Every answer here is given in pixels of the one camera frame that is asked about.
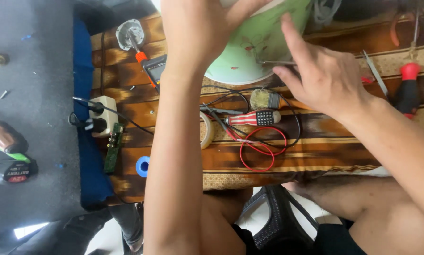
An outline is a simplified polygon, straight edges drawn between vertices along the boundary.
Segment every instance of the blue cloth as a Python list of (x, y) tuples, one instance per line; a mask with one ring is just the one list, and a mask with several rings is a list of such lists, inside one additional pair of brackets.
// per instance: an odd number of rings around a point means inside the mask
[[(73, 27), (73, 78), (74, 95), (89, 99), (92, 89), (91, 41), (84, 23), (74, 18)], [(86, 107), (74, 103), (74, 113), (79, 120), (89, 118)], [(113, 196), (112, 183), (103, 172), (102, 155), (90, 132), (78, 129), (78, 147), (80, 150), (81, 204), (83, 207), (104, 201)]]

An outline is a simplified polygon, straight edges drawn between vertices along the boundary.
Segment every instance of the circuit board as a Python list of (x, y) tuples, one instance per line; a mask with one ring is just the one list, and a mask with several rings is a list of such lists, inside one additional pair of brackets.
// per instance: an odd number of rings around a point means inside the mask
[(121, 148), (122, 134), (124, 132), (124, 125), (120, 123), (115, 123), (113, 127), (113, 132), (111, 132), (111, 137), (108, 138), (108, 153), (105, 158), (104, 172), (106, 174), (111, 174), (114, 172), (116, 167), (116, 161), (118, 159), (119, 149)]

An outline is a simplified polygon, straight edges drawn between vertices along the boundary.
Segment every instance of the hand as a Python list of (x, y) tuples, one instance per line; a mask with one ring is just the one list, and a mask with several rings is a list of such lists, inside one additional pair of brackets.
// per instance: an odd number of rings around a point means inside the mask
[(302, 80), (284, 66), (274, 67), (273, 72), (298, 101), (339, 121), (374, 98), (363, 88), (360, 68), (352, 54), (306, 43), (289, 14), (283, 15), (281, 29)]
[(239, 0), (224, 8), (219, 0), (162, 0), (168, 62), (204, 72), (223, 52), (231, 32), (272, 0)]

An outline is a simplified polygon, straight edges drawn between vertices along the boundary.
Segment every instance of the masking tape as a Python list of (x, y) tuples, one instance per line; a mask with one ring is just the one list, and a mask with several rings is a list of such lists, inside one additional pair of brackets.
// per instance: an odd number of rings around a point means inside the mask
[(215, 131), (212, 125), (212, 121), (210, 121), (209, 117), (207, 117), (203, 112), (199, 112), (199, 117), (201, 117), (206, 124), (207, 133), (204, 139), (201, 141), (201, 149), (204, 150), (212, 143)]

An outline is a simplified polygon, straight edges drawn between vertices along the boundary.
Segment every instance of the power strip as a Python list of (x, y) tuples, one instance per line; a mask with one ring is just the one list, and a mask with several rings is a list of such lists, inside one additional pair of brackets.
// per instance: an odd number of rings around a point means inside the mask
[[(113, 109), (117, 111), (116, 108), (116, 100), (114, 98), (110, 98), (107, 96), (101, 96), (98, 98), (91, 99), (93, 102), (99, 102), (103, 106)], [(108, 110), (104, 110), (103, 113), (98, 114), (93, 111), (89, 111), (89, 117), (92, 119), (104, 119), (106, 121), (106, 129), (101, 133), (92, 133), (93, 137), (109, 137), (111, 132), (113, 131), (113, 127), (115, 123), (118, 123), (118, 115), (116, 113), (112, 113)]]

